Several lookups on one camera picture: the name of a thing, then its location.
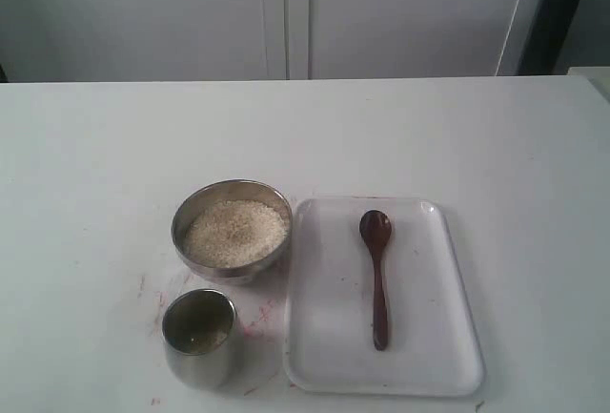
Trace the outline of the brown wooden spoon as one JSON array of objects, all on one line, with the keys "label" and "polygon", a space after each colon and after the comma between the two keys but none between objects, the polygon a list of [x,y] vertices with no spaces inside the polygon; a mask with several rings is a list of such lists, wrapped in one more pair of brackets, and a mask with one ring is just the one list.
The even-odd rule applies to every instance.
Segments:
[{"label": "brown wooden spoon", "polygon": [[379,210],[367,211],[359,222],[359,232],[365,243],[374,270],[373,342],[377,351],[385,351],[389,344],[389,322],[384,291],[382,260],[392,236],[390,219]]}]

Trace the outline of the steel bowl of rice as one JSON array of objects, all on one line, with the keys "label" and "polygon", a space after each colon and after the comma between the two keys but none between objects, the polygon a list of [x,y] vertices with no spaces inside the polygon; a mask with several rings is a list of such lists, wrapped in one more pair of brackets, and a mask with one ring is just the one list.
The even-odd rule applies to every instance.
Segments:
[{"label": "steel bowl of rice", "polygon": [[176,210],[171,236],[183,262],[219,284],[252,281],[289,253],[293,212],[272,186],[248,179],[210,184]]}]

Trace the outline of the small steel cup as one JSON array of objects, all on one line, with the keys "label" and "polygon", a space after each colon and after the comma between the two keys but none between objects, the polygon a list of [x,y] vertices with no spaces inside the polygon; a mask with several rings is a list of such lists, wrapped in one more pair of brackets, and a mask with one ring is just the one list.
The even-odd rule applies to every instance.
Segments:
[{"label": "small steel cup", "polygon": [[161,334],[170,370],[189,387],[216,389],[233,372],[238,318],[222,292],[195,289],[175,299],[163,316]]}]

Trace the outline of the white plastic tray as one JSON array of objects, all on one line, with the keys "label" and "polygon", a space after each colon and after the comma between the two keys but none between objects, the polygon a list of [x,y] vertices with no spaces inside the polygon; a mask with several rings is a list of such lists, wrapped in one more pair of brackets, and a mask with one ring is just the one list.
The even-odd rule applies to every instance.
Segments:
[{"label": "white plastic tray", "polygon": [[445,215],[399,197],[312,197],[295,209],[283,363],[334,394],[466,397],[484,378]]}]

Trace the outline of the white cabinet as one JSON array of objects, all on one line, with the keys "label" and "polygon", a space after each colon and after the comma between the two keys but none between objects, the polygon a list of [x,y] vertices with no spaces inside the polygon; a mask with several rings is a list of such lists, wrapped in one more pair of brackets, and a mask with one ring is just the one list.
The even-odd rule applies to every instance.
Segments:
[{"label": "white cabinet", "polygon": [[1,0],[12,82],[513,75],[540,0]]}]

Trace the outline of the dark vertical post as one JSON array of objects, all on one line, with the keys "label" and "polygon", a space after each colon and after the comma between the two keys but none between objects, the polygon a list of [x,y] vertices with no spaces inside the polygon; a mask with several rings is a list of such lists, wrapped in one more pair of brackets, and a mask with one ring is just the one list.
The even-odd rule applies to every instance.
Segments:
[{"label": "dark vertical post", "polygon": [[580,0],[540,0],[518,65],[518,75],[553,72]]}]

